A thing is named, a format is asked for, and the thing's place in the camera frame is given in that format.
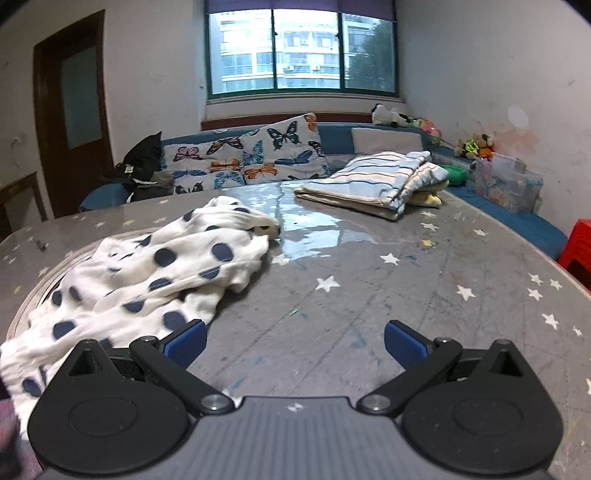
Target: stuffed toy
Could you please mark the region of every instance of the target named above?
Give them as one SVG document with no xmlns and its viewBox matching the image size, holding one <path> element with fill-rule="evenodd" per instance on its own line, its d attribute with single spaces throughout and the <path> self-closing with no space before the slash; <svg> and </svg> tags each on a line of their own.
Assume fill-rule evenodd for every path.
<svg viewBox="0 0 591 480">
<path fill-rule="evenodd" d="M 394 128 L 398 126 L 419 128 L 428 133 L 433 145 L 441 143 L 441 130 L 433 122 L 426 118 L 413 118 L 404 115 L 396 108 L 388 110 L 381 103 L 377 103 L 371 110 L 371 120 L 374 125 L 391 125 Z"/>
<path fill-rule="evenodd" d="M 456 157 L 465 157 L 468 160 L 474 160 L 476 157 L 490 160 L 494 152 L 494 146 L 495 139 L 492 135 L 474 134 L 466 142 L 458 140 L 454 152 Z"/>
</svg>

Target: green object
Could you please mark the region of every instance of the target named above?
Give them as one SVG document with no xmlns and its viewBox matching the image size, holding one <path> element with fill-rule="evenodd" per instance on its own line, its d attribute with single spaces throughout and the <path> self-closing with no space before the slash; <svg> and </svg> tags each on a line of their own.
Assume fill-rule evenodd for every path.
<svg viewBox="0 0 591 480">
<path fill-rule="evenodd" d="M 468 175 L 466 170 L 460 167 L 454 167 L 453 165 L 439 165 L 441 168 L 445 168 L 449 172 L 449 185 L 452 187 L 463 185 L 466 183 Z"/>
</svg>

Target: gray table surface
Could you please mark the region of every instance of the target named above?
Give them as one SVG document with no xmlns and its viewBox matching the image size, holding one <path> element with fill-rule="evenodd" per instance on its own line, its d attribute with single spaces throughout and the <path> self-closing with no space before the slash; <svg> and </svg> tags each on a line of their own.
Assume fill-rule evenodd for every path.
<svg viewBox="0 0 591 480">
<path fill-rule="evenodd" d="M 563 416 L 564 439 L 550 472 L 560 479 L 589 478 L 591 303 L 576 281 L 449 193 L 442 193 L 439 210 L 408 207 L 398 222 L 390 222 L 294 200 L 294 186 L 146 200 L 12 234 L 0 245 L 0 335 L 28 292 L 69 252 L 116 233 L 165 225 L 223 193 L 277 218 L 282 234 L 271 242 L 249 287 L 223 298 L 192 373 L 236 396 L 336 394 L 354 402 L 402 371 L 384 348 L 390 319 L 429 338 L 453 337 L 465 348 L 488 348 L 496 338 L 509 338 Z M 37 239 L 48 243 L 45 251 Z M 281 253 L 288 263 L 272 260 Z M 382 259 L 389 254 L 397 264 Z M 317 289 L 331 276 L 338 287 Z M 464 300 L 459 286 L 474 296 Z M 530 295 L 534 290 L 539 300 Z M 550 315 L 556 330 L 546 321 Z"/>
</svg>

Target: green window frame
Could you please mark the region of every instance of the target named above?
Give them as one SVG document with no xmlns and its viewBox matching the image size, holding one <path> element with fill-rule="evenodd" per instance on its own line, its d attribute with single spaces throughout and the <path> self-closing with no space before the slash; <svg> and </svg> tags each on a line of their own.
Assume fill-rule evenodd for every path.
<svg viewBox="0 0 591 480">
<path fill-rule="evenodd" d="M 241 96 L 250 96 L 250 95 L 277 95 L 277 94 L 290 94 L 290 93 L 310 93 L 310 92 L 321 92 L 321 93 L 352 93 L 352 94 L 361 94 L 361 95 L 378 95 L 384 97 L 392 97 L 398 98 L 400 96 L 399 93 L 399 68 L 398 68 L 398 32 L 397 32 L 397 19 L 394 18 L 392 23 L 392 52 L 393 52 L 393 60 L 392 60 L 392 68 L 394 69 L 393 72 L 393 80 L 394 80 L 394 91 L 383 91 L 383 90 L 371 90 L 365 88 L 351 88 L 346 86 L 346 71 L 345 71 L 345 42 L 343 41 L 343 14 L 337 13 L 337 24 L 338 24 L 338 33 L 336 34 L 337 38 L 339 39 L 339 53 L 338 53 L 338 61 L 339 61 L 339 87 L 338 88 L 319 88 L 319 87 L 283 87 L 278 88 L 277 86 L 277 63 L 278 63 L 278 56 L 282 54 L 282 52 L 277 52 L 276 49 L 276 36 L 277 32 L 275 30 L 275 10 L 271 10 L 271 25 L 269 26 L 271 29 L 271 45 L 272 51 L 271 53 L 271 63 L 272 63 L 272 88 L 265 88 L 265 89 L 248 89 L 248 90 L 239 90 L 236 92 L 222 92 L 222 93 L 213 93 L 212 91 L 212 57 L 211 57 L 211 48 L 210 48 L 210 19 L 208 14 L 205 15 L 205 46 L 207 49 L 206 52 L 206 69 L 207 69 L 207 98 L 210 100 L 219 99 L 219 98 L 231 98 L 231 97 L 241 97 Z"/>
</svg>

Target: door glass panel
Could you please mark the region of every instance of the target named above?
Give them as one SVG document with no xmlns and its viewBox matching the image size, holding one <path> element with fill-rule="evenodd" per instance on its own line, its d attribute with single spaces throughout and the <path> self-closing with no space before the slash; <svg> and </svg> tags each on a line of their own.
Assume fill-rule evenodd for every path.
<svg viewBox="0 0 591 480">
<path fill-rule="evenodd" d="M 96 91 L 96 47 L 87 48 L 61 63 L 68 148 L 102 138 L 99 97 Z"/>
</svg>

